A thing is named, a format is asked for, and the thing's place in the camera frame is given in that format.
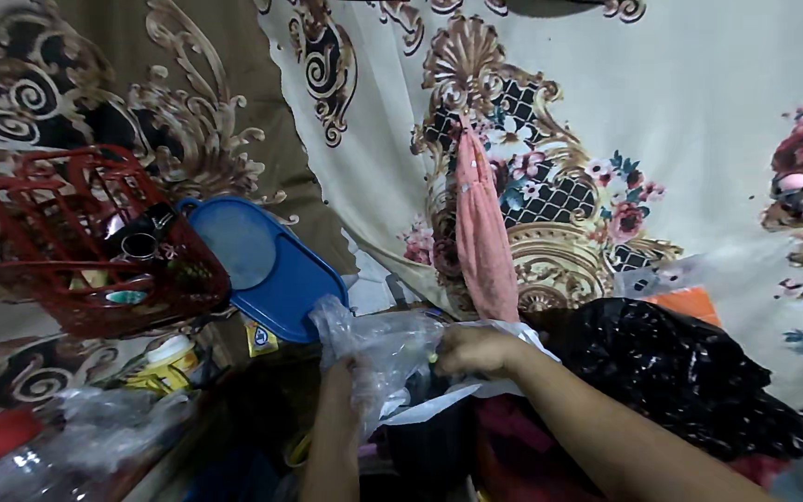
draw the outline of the beige curtain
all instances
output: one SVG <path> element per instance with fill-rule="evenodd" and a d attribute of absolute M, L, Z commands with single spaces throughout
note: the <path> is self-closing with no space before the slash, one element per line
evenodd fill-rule
<path fill-rule="evenodd" d="M 520 311 L 575 308 L 610 296 L 616 272 L 704 254 L 724 328 L 773 370 L 772 394 L 803 405 L 803 219 L 770 197 L 775 150 L 803 123 L 803 4 L 257 6 L 324 197 L 414 290 L 471 314 L 453 184 L 468 113 Z"/>

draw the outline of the yellow packet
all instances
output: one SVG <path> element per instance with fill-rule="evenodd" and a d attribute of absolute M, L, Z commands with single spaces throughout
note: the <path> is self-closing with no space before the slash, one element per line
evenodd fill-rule
<path fill-rule="evenodd" d="M 244 316 L 244 327 L 246 328 L 246 345 L 250 348 L 250 357 L 262 356 L 275 352 L 277 337 L 258 321 Z"/>

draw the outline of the red plastic basket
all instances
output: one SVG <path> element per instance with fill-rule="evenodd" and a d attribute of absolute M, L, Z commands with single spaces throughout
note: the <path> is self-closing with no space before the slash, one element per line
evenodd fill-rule
<path fill-rule="evenodd" d="M 169 259 L 114 261 L 105 244 L 114 219 L 127 225 L 158 203 L 169 201 L 123 147 L 24 155 L 13 177 L 0 176 L 0 284 L 78 337 L 126 337 L 210 311 L 228 296 L 229 277 L 184 216 L 160 240 Z M 107 284 L 93 286 L 86 276 L 95 273 Z M 146 296 L 105 298 L 117 291 Z"/>

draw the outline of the patterned fabric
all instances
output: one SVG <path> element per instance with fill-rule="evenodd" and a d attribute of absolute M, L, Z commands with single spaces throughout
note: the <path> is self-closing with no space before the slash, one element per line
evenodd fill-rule
<path fill-rule="evenodd" d="M 180 4 L 0 0 L 0 174 L 28 150 L 123 145 L 170 199 L 250 198 L 354 273 L 307 169 L 268 40 L 251 26 L 255 7 Z M 0 260 L 8 254 L 0 239 Z M 0 410 L 106 377 L 155 336 L 188 330 L 77 341 L 0 287 Z"/>
<path fill-rule="evenodd" d="M 775 155 L 803 104 L 803 6 L 592 4 L 256 5 L 325 198 L 413 289 L 474 314 L 454 245 L 469 109 L 520 312 L 609 296 L 616 271 L 714 254 L 706 286 L 724 328 L 774 371 L 772 394 L 803 405 L 803 250 L 791 225 L 759 218 L 771 165 L 803 159 L 799 142 Z"/>

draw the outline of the hanging towel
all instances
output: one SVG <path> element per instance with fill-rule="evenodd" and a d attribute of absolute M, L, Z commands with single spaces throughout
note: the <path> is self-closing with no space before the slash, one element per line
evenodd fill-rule
<path fill-rule="evenodd" d="M 458 147 L 457 247 L 463 278 L 482 319 L 519 322 L 516 272 L 500 214 L 494 175 L 469 119 Z"/>

